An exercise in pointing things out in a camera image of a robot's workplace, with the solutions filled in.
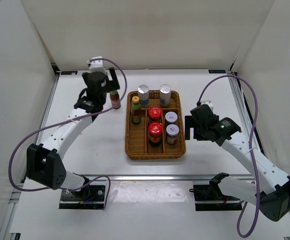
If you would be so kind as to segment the yellow-cap sauce bottle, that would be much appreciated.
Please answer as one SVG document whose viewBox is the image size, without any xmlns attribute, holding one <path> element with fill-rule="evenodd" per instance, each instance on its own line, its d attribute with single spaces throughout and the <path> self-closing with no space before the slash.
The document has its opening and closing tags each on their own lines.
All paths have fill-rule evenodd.
<svg viewBox="0 0 290 240">
<path fill-rule="evenodd" d="M 109 93 L 110 101 L 113 109 L 119 109 L 121 107 L 120 104 L 120 96 L 117 90 L 110 91 Z"/>
<path fill-rule="evenodd" d="M 132 109 L 131 109 L 131 117 L 132 122 L 134 124 L 141 123 L 141 107 L 140 107 L 140 98 L 138 96 L 134 96 L 132 98 Z"/>
</svg>

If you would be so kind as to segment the white-lid spice jar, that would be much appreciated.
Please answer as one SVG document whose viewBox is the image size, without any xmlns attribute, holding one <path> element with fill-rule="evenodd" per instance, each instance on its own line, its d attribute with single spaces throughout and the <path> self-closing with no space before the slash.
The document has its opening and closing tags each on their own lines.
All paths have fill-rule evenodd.
<svg viewBox="0 0 290 240">
<path fill-rule="evenodd" d="M 176 124 L 169 124 L 166 127 L 166 142 L 169 145 L 174 145 L 177 142 L 179 135 L 179 127 Z"/>
<path fill-rule="evenodd" d="M 165 124 L 176 124 L 178 120 L 178 115 L 174 111 L 169 111 L 165 114 Z"/>
</svg>

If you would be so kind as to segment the blue-label pellet jar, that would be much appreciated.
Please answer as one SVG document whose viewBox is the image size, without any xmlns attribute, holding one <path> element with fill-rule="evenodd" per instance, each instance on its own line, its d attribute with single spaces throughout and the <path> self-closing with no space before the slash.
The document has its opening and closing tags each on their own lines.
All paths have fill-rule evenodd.
<svg viewBox="0 0 290 240">
<path fill-rule="evenodd" d="M 171 87 L 168 84 L 163 84 L 159 89 L 160 106 L 167 108 L 170 104 Z"/>
<path fill-rule="evenodd" d="M 139 103 L 143 109 L 147 109 L 149 107 L 149 92 L 149 87 L 145 84 L 138 87 Z"/>
</svg>

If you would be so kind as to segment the red-lid chili jar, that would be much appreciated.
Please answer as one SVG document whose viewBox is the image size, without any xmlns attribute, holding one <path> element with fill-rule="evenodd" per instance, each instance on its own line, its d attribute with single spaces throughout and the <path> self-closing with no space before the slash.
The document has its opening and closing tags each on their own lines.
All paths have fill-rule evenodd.
<svg viewBox="0 0 290 240">
<path fill-rule="evenodd" d="M 162 142 L 163 126 L 161 123 L 153 122 L 148 126 L 149 144 L 157 147 Z"/>
<path fill-rule="evenodd" d="M 162 118 L 162 110 L 157 106 L 149 108 L 148 118 L 149 118 L 149 124 L 160 123 L 161 118 Z"/>
</svg>

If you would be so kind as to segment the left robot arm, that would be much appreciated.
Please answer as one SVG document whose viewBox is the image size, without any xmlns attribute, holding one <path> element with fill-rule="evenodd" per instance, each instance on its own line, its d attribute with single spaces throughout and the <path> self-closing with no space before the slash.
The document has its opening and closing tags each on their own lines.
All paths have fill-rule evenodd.
<svg viewBox="0 0 290 240">
<path fill-rule="evenodd" d="M 78 200 L 88 198 L 88 179 L 69 172 L 63 157 L 77 137 L 90 126 L 98 115 L 106 112 L 103 106 L 109 92 L 120 88 L 114 68 L 109 73 L 97 68 L 84 72 L 86 88 L 82 90 L 66 121 L 40 144 L 31 144 L 26 152 L 26 176 L 49 189 L 67 189 Z"/>
</svg>

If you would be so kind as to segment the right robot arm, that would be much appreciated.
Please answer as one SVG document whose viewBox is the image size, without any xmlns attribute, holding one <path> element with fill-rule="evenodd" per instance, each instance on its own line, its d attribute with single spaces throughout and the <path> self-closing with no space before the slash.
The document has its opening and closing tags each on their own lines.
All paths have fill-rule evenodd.
<svg viewBox="0 0 290 240">
<path fill-rule="evenodd" d="M 209 181 L 208 193 L 215 200 L 230 196 L 259 207 L 268 219 L 277 222 L 290 211 L 290 175 L 275 166 L 258 149 L 249 146 L 241 128 L 231 119 L 220 119 L 207 104 L 185 116 L 185 139 L 216 143 L 230 153 L 255 178 L 251 184 L 219 173 Z"/>
</svg>

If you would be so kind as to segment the wicker basket tray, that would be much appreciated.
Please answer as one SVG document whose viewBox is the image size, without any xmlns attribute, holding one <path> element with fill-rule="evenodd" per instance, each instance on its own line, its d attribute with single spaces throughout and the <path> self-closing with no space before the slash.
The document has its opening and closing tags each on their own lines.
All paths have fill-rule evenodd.
<svg viewBox="0 0 290 240">
<path fill-rule="evenodd" d="M 186 143 L 184 134 L 184 123 L 182 118 L 182 109 L 180 96 L 178 92 L 171 91 L 170 104 L 166 108 L 161 108 L 162 117 L 160 123 L 163 125 L 162 137 L 158 146 L 152 146 L 149 143 L 148 108 L 140 110 L 141 121 L 139 124 L 132 122 L 132 98 L 137 96 L 137 91 L 131 91 L 127 96 L 126 110 L 126 128 L 125 128 L 125 153 L 131 160 L 160 160 L 177 159 L 186 153 Z M 176 125 L 179 127 L 179 134 L 175 144 L 166 142 L 166 123 L 165 114 L 175 112 L 177 114 Z"/>
</svg>

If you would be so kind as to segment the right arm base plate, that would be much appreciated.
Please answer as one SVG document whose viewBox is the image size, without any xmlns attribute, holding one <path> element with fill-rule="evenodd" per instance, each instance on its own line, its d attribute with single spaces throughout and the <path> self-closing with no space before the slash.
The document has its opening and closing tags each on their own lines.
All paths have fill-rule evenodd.
<svg viewBox="0 0 290 240">
<path fill-rule="evenodd" d="M 216 196 L 207 184 L 196 184 L 189 189 L 194 195 L 195 211 L 221 212 L 241 211 L 242 201 L 232 196 Z"/>
</svg>

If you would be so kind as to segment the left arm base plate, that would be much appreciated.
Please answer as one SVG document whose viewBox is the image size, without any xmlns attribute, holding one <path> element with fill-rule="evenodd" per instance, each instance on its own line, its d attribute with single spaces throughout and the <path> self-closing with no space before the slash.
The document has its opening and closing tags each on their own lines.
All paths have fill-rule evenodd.
<svg viewBox="0 0 290 240">
<path fill-rule="evenodd" d="M 59 206 L 60 210 L 104 210 L 107 206 L 111 180 L 97 178 L 80 191 L 62 190 Z"/>
</svg>

